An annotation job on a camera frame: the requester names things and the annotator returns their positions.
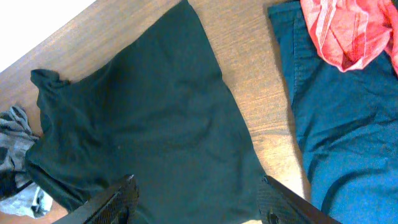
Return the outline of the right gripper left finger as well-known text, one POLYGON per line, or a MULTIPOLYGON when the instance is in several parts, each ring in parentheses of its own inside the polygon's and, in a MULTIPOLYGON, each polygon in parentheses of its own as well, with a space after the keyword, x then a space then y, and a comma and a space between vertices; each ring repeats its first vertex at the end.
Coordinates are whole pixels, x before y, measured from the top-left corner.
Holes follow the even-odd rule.
POLYGON ((54 224, 132 224, 139 200, 133 175, 126 175, 54 224))

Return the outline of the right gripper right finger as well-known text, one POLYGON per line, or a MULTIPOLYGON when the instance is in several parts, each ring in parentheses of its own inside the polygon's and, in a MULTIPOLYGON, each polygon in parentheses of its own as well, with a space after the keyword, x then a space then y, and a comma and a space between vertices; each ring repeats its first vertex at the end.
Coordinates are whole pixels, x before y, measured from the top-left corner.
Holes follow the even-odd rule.
POLYGON ((269 175, 259 184, 257 205, 263 224, 340 224, 269 175))

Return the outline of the black t-shirt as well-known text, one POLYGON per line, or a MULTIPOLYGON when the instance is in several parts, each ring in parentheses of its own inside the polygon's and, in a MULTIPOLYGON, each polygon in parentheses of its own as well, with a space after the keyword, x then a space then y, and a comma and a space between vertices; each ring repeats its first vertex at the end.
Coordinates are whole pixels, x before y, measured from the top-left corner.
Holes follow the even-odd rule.
POLYGON ((90 76, 37 69, 31 80, 44 135, 25 167, 68 211, 132 174, 137 223, 259 218, 264 169, 187 1, 90 76))

